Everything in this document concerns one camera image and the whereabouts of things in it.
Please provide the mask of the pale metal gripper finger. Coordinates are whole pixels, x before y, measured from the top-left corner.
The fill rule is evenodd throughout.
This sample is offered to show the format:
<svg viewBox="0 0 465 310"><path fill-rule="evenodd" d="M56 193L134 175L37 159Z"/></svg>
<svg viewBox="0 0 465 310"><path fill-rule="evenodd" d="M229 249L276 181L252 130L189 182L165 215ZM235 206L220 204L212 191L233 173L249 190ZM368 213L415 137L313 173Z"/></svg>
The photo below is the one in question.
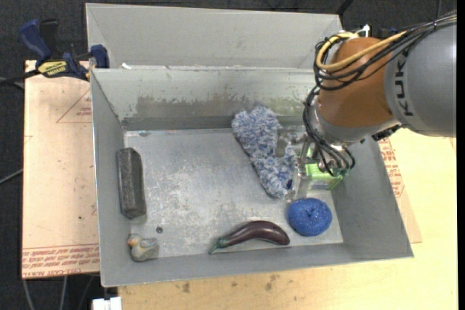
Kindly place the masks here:
<svg viewBox="0 0 465 310"><path fill-rule="evenodd" d="M289 200L302 199L307 196L310 178L307 174L306 165L306 158L298 158L296 160L293 171L291 190L288 193Z"/></svg>
<svg viewBox="0 0 465 310"><path fill-rule="evenodd" d="M278 136L275 155L282 158L287 152L293 152L295 156L299 157L302 153L303 143L303 134L281 134Z"/></svg>

